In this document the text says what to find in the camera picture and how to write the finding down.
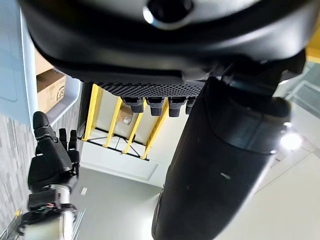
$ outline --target gray carpet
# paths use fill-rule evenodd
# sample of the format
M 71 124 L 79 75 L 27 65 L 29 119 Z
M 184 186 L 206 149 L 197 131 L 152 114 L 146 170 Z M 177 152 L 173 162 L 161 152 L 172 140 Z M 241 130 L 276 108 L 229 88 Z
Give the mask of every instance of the gray carpet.
M 52 126 L 58 133 L 66 128 L 67 137 L 77 129 L 80 97 Z M 18 209 L 28 200 L 27 177 L 36 141 L 32 129 L 0 114 L 0 234 L 7 228 Z

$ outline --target vent grille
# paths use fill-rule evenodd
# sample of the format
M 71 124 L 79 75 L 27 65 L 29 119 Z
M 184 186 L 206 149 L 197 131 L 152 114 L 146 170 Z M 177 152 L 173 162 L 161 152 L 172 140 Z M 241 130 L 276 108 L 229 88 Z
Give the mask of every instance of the vent grille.
M 204 82 L 197 84 L 104 84 L 98 86 L 121 97 L 196 97 Z

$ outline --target white wall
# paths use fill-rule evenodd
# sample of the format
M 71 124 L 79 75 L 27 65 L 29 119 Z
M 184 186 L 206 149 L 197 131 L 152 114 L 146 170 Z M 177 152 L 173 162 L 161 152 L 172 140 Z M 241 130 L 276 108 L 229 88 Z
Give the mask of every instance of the white wall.
M 81 195 L 83 187 L 86 195 Z M 71 202 L 86 209 L 78 240 L 153 240 L 152 217 L 161 188 L 80 168 Z
M 292 125 L 320 148 L 320 120 L 295 103 L 292 103 Z
M 318 240 L 320 159 L 314 154 L 258 191 L 217 240 Z

